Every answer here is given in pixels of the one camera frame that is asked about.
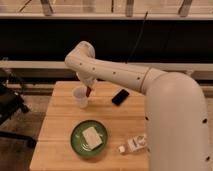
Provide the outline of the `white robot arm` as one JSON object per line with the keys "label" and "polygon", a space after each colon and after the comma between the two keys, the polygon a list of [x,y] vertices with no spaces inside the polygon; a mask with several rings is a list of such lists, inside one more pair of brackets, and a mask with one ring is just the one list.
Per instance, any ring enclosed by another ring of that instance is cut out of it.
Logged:
{"label": "white robot arm", "polygon": [[206,100],[193,78],[99,60],[87,41],[68,53],[65,64],[89,87],[102,79],[145,96],[149,171],[213,171]]}

